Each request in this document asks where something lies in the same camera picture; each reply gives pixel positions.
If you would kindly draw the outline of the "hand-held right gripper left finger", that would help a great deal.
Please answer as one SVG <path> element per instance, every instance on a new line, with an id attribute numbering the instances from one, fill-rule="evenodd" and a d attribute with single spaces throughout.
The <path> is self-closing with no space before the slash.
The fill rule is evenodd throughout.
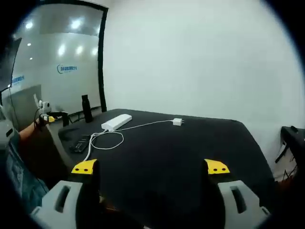
<path id="1" fill-rule="evenodd" d="M 43 229 L 93 229 L 99 224 L 99 185 L 98 160 L 82 161 L 68 180 L 49 190 L 31 217 Z"/>

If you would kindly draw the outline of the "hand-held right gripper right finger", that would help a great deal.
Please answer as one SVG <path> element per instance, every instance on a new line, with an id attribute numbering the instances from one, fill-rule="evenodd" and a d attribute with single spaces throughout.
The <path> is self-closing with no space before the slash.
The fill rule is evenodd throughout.
<path id="1" fill-rule="evenodd" d="M 257 229 L 270 216 L 260 198 L 224 163 L 202 162 L 202 217 L 209 229 Z"/>

